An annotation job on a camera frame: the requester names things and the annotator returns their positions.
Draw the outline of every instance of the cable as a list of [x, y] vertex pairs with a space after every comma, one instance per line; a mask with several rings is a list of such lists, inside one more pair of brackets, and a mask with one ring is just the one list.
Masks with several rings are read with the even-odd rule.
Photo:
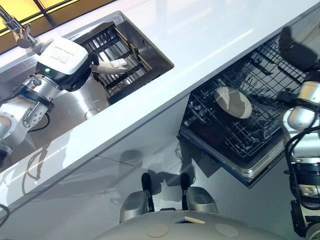
[[10, 96], [4, 98], [3, 100], [0, 100], [0, 105], [7, 103], [11, 99], [16, 98], [19, 96], [24, 90], [26, 90], [28, 87], [24, 84], [22, 84], [17, 90], [15, 90]]
[[4, 217], [4, 219], [2, 220], [2, 222], [0, 222], [0, 228], [5, 224], [5, 222], [8, 220], [9, 216], [10, 216], [10, 210], [7, 206], [3, 205], [0, 203], [0, 208], [2, 208], [3, 210], [5, 210], [6, 215]]
[[316, 130], [320, 130], [320, 126], [315, 126], [315, 127], [307, 127], [305, 128], [302, 132], [300, 132], [299, 134], [295, 135], [293, 138], [291, 138], [287, 144], [285, 145], [285, 156], [286, 156], [286, 160], [287, 160], [287, 164], [288, 164], [288, 167], [289, 167], [289, 170], [290, 170], [290, 175], [293, 177], [293, 181], [294, 181], [294, 184], [295, 184], [295, 187], [291, 188], [292, 190], [292, 193], [294, 195], [294, 197], [297, 198], [297, 200], [299, 201], [299, 203], [306, 209], [310, 209], [310, 210], [320, 210], [320, 206], [318, 207], [310, 207], [310, 206], [306, 206], [305, 204], [303, 204], [302, 202], [302, 198], [300, 196], [300, 193], [299, 193], [299, 188], [298, 188], [298, 179], [297, 179], [297, 174], [296, 174], [296, 171], [294, 170], [292, 164], [290, 163], [290, 156], [295, 148], [295, 146], [299, 143], [299, 141], [306, 135], [306, 134], [310, 134], [312, 133], [313, 131], [316, 131]]
[[50, 116], [49, 116], [49, 114], [48, 114], [47, 112], [45, 113], [45, 115], [46, 115], [46, 118], [47, 118], [47, 120], [48, 120], [48, 122], [46, 123], [46, 125], [44, 125], [43, 127], [37, 128], [37, 129], [29, 130], [28, 133], [40, 131], [40, 130], [45, 129], [46, 127], [49, 126], [50, 121], [51, 121], [51, 120], [50, 120]]

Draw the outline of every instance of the plate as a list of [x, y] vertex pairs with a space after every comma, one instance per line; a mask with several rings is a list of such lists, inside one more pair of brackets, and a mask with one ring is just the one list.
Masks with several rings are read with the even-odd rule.
[[228, 87], [219, 87], [214, 93], [215, 101], [220, 108], [233, 117], [247, 119], [251, 116], [252, 105], [240, 91]]

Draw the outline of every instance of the stainless steel sink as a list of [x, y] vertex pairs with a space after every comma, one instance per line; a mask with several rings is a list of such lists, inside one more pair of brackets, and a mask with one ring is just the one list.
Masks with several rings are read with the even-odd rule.
[[[49, 144], [52, 140], [83, 123], [95, 114], [104, 110], [111, 103], [115, 103], [130, 92], [142, 87], [159, 75], [173, 68], [173, 64], [135, 27], [121, 12], [112, 13], [98, 21], [71, 32], [65, 38], [76, 40], [87, 34], [90, 30], [104, 22], [114, 22], [115, 26], [139, 50], [139, 54], [152, 67], [153, 74], [144, 75], [139, 84], [131, 91], [124, 91], [117, 95], [117, 99], [109, 100], [109, 93], [91, 75], [84, 86], [74, 92], [61, 91], [52, 101], [55, 108], [49, 113], [50, 124], [43, 130], [30, 132], [25, 140], [12, 152], [9, 163], [2, 171], [19, 160], [33, 153], [35, 150]], [[18, 63], [10, 63], [0, 73], [0, 99], [7, 97], [14, 87], [19, 86], [29, 74], [34, 73], [37, 63], [36, 56], [23, 57]], [[47, 123], [44, 118], [34, 128], [41, 128]]]

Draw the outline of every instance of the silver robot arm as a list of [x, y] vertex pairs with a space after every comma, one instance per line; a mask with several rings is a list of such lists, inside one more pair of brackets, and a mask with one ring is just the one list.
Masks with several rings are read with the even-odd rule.
[[0, 162], [11, 154], [27, 132], [52, 107], [51, 100], [60, 87], [42, 74], [31, 74], [17, 90], [16, 97], [0, 107]]
[[284, 28], [279, 39], [282, 57], [309, 73], [294, 100], [281, 116], [285, 156], [289, 170], [294, 231], [308, 240], [320, 238], [320, 61], [307, 47], [291, 38]]
[[124, 59], [99, 61], [96, 54], [62, 37], [50, 43], [39, 56], [35, 73], [11, 96], [0, 100], [0, 168], [27, 132], [54, 107], [52, 100], [59, 91], [78, 90], [91, 72], [126, 72], [126, 64]]

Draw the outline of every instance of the dish rack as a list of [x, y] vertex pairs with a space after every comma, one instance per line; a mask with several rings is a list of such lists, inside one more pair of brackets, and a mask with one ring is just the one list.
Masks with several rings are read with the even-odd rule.
[[84, 47], [89, 53], [97, 54], [102, 61], [126, 60], [127, 65], [124, 67], [127, 72], [125, 73], [92, 72], [94, 79], [105, 88], [109, 100], [152, 70], [152, 67], [141, 57], [138, 49], [126, 39], [112, 21], [102, 23], [74, 42]]
[[[219, 152], [229, 155], [231, 150], [238, 157], [252, 159], [280, 129], [280, 115], [288, 109], [276, 101], [278, 93], [286, 89], [296, 93], [306, 77], [279, 55], [277, 38], [262, 44], [192, 91], [183, 125], [200, 133]], [[232, 117], [218, 106], [214, 93], [224, 86], [248, 98], [252, 105], [249, 118]]]

